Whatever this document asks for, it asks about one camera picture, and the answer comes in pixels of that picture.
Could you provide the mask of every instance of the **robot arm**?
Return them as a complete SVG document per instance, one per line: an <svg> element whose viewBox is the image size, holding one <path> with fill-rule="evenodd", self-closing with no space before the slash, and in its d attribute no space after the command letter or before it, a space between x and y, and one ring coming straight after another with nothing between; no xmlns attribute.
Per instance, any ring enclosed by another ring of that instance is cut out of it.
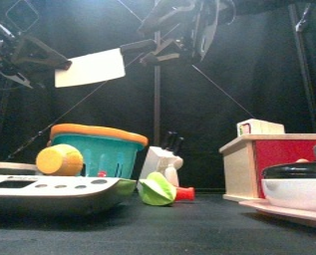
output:
<svg viewBox="0 0 316 255"><path fill-rule="evenodd" d="M140 32L147 35L179 24L184 34L164 41L144 56L143 63L200 62L214 42L218 25L230 23L235 16L272 11L296 2L316 0L160 0L143 22Z"/></svg>
<svg viewBox="0 0 316 255"><path fill-rule="evenodd" d="M72 62L44 42L32 36L16 36L0 25L0 74L33 88L46 72L69 70Z"/></svg>

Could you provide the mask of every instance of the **control button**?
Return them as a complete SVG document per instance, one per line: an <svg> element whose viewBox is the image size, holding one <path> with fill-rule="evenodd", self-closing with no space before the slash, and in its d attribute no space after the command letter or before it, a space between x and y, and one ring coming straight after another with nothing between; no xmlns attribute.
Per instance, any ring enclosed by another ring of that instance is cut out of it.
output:
<svg viewBox="0 0 316 255"><path fill-rule="evenodd" d="M86 188L88 186L86 185L78 185L76 186L76 188Z"/></svg>
<svg viewBox="0 0 316 255"><path fill-rule="evenodd" d="M93 184L105 184L108 181L105 179L96 179L92 181Z"/></svg>
<svg viewBox="0 0 316 255"><path fill-rule="evenodd" d="M38 185L36 185L36 187L40 187L40 188L48 187L48 184L38 184Z"/></svg>
<svg viewBox="0 0 316 255"><path fill-rule="evenodd" d="M56 188L65 188L68 185L57 185Z"/></svg>

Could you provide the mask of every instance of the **white toy scale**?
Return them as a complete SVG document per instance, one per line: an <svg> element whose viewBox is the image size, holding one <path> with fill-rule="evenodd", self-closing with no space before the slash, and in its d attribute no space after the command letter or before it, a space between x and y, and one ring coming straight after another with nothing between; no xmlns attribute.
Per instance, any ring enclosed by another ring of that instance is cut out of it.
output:
<svg viewBox="0 0 316 255"><path fill-rule="evenodd" d="M115 177L0 175L0 214L92 215L132 196L136 186Z"/></svg>

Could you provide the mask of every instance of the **black background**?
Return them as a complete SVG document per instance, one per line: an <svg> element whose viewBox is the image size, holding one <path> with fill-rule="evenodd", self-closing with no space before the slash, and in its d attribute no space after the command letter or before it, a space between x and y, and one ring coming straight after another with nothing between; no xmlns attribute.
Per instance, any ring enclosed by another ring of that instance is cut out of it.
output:
<svg viewBox="0 0 316 255"><path fill-rule="evenodd" d="M0 22L10 29L5 13L16 2L0 1ZM155 6L153 0L32 3L41 19L29 33L68 58L143 40L137 29ZM304 5L298 9L300 14ZM316 111L316 6L302 36ZM127 64L136 56L125 56ZM223 191L219 149L236 138L239 122L256 118L284 124L290 133L316 132L288 7L236 17L232 24L218 28L204 61L195 66L161 67L160 74L160 136L176 130L185 138L179 172L184 186ZM0 78L0 88L16 87ZM135 61L127 76L105 85L57 89L49 74L45 88L0 91L0 160L42 131L10 159L34 163L46 147L52 123L125 129L145 135L155 145L155 89L155 68ZM148 149L139 153L133 178L140 176L147 153Z"/></svg>

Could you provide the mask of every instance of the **yellow ball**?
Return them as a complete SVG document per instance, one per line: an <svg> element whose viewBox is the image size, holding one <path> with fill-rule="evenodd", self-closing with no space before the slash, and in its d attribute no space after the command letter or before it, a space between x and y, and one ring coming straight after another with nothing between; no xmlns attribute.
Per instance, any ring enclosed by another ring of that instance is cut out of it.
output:
<svg viewBox="0 0 316 255"><path fill-rule="evenodd" d="M37 167L48 175L74 176L84 168L84 157L73 146L58 144L40 152Z"/></svg>

